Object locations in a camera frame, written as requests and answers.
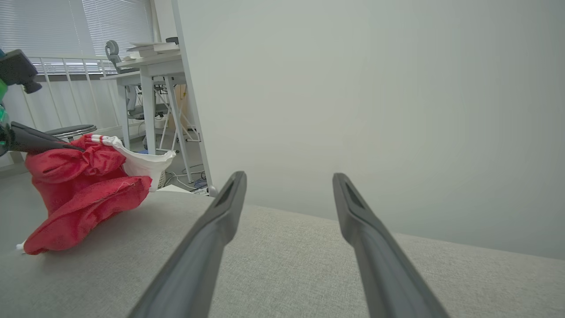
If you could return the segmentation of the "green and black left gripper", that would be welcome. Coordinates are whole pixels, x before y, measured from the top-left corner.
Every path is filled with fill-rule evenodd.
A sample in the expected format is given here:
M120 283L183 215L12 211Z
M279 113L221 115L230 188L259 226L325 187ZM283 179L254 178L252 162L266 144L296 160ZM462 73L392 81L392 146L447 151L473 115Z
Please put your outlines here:
M54 136L40 132L16 121L11 121L2 100L8 92L8 85L0 79L0 156L8 151L39 154L53 149L85 149L64 142Z

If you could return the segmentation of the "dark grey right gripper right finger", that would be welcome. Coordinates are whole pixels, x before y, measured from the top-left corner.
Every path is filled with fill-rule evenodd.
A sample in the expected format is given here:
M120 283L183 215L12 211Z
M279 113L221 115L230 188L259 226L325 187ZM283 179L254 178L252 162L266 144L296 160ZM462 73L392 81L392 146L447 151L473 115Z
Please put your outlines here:
M344 239L353 247L372 318L446 318L448 312L344 173L333 193Z

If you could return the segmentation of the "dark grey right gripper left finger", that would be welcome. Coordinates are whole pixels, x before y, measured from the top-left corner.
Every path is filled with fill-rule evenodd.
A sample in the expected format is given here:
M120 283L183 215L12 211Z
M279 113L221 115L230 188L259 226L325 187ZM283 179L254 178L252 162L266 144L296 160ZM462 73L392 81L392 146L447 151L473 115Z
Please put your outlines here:
M129 313L130 318L206 318L224 248L238 228L247 176L236 171Z

